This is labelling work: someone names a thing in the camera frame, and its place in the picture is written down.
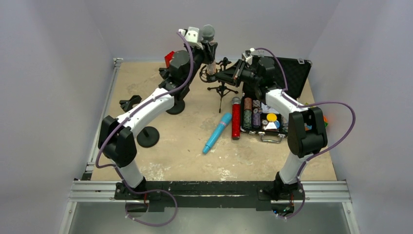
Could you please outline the rhinestone silver microphone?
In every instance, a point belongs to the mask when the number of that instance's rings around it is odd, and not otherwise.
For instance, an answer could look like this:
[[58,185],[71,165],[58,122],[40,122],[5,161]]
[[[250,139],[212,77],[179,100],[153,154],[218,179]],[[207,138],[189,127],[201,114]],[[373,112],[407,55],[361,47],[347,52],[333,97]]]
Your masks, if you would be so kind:
[[206,73],[213,76],[216,73],[215,54],[218,43],[214,40],[215,29],[211,24],[206,24],[202,28],[202,45],[204,46]]

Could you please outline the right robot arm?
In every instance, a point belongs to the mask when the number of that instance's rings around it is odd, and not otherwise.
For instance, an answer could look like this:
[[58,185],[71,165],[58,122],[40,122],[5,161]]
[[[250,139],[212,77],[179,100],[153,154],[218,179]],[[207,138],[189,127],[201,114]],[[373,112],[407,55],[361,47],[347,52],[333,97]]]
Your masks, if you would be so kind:
[[229,68],[217,72],[215,78],[232,86],[243,83],[253,89],[257,100],[287,119],[290,154],[277,172],[273,187],[265,193],[278,200],[297,191],[307,162],[320,153],[328,142],[322,110],[306,107],[288,95],[286,73],[277,57],[253,56],[251,62],[240,59]]

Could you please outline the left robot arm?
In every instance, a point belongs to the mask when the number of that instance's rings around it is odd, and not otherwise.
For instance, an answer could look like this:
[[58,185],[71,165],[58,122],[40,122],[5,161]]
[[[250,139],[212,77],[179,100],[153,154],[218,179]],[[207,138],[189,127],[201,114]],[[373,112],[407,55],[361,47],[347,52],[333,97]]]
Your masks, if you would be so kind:
[[183,101],[203,64],[215,63],[217,42],[202,40],[194,44],[185,40],[184,47],[166,58],[167,66],[159,70],[163,81],[148,98],[117,117],[106,116],[101,122],[98,155],[108,158],[124,183],[139,194],[146,191],[146,179],[135,162],[135,138],[161,113]]

